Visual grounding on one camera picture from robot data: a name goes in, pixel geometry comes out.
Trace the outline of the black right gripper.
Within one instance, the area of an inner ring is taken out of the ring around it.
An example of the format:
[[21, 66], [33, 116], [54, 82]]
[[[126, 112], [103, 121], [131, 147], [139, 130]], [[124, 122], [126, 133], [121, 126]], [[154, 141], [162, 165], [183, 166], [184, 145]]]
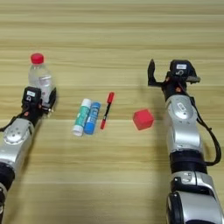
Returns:
[[188, 76], [182, 78], [178, 76], [167, 77], [164, 82], [157, 82], [154, 76], [155, 62], [154, 59], [150, 60], [148, 65], [148, 85], [152, 87], [162, 88], [164, 93], [164, 99], [167, 101], [171, 96], [174, 95], [187, 95], [186, 83], [190, 84], [200, 82], [200, 77]]

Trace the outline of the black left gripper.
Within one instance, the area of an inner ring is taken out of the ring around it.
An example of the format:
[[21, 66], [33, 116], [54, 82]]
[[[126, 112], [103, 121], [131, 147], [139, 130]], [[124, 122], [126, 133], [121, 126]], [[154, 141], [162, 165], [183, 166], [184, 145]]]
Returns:
[[32, 123], [33, 126], [36, 126], [38, 121], [53, 109], [53, 105], [56, 102], [56, 97], [57, 90], [56, 88], [54, 88], [50, 93], [48, 103], [44, 103], [43, 107], [40, 105], [38, 105], [37, 107], [33, 107], [31, 105], [23, 105], [22, 112], [19, 117], [28, 120]]

